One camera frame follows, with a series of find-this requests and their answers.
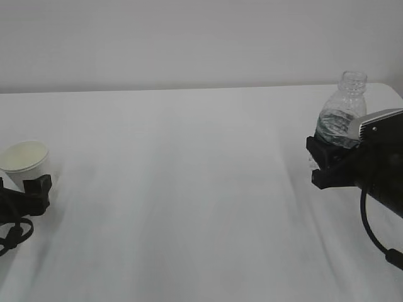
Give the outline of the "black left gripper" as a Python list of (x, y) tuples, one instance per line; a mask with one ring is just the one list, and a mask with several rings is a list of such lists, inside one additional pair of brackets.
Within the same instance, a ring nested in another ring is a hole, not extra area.
[(42, 216), (50, 205), (49, 192), (52, 188), (50, 174), (23, 181), (24, 191), (4, 187), (1, 178), (1, 219), (15, 222), (29, 216)]

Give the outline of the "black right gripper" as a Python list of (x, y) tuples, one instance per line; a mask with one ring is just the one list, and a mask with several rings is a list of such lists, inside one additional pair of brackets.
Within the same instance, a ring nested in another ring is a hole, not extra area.
[(402, 204), (401, 145), (363, 143), (344, 148), (309, 136), (306, 149), (312, 183), (319, 189), (366, 186), (380, 203)]

